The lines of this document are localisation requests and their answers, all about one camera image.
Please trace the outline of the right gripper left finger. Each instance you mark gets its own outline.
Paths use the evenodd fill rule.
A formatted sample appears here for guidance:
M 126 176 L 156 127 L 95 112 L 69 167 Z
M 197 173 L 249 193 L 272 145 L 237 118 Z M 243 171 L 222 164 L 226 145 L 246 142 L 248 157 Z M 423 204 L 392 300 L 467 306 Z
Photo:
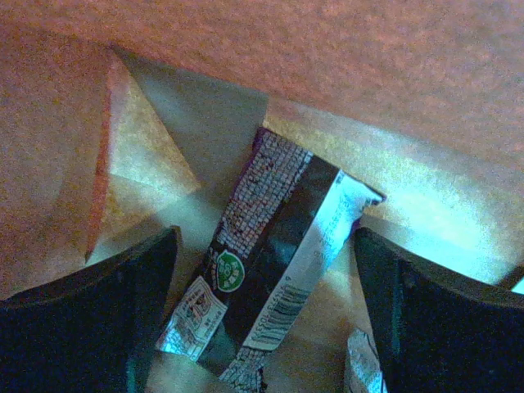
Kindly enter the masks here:
M 177 230 L 1 303 L 3 392 L 143 392 Z

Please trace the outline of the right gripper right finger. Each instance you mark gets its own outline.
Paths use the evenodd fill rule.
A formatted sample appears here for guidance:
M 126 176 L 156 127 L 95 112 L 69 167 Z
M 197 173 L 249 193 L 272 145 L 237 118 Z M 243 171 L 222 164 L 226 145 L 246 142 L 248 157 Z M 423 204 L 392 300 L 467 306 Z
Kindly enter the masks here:
M 521 392 L 523 296 L 415 255 L 369 228 L 354 251 L 389 392 Z

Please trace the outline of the purple black snack bar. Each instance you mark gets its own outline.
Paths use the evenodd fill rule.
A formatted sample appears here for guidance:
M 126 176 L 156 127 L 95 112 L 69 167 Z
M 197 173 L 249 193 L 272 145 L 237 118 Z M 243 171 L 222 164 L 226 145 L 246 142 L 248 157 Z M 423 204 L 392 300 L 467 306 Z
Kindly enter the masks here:
M 303 310 L 364 210 L 384 196 L 259 128 L 204 259 L 156 347 L 237 392 L 263 392 L 266 359 Z

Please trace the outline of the red paper bag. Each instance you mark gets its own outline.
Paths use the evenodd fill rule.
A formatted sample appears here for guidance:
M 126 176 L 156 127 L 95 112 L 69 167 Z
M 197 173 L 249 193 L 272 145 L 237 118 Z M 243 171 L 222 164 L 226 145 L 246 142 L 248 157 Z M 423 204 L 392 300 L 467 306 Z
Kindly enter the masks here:
M 382 236 L 522 282 L 522 2 L 4 1 L 2 298 L 174 225 L 169 313 L 260 126 L 384 195 Z

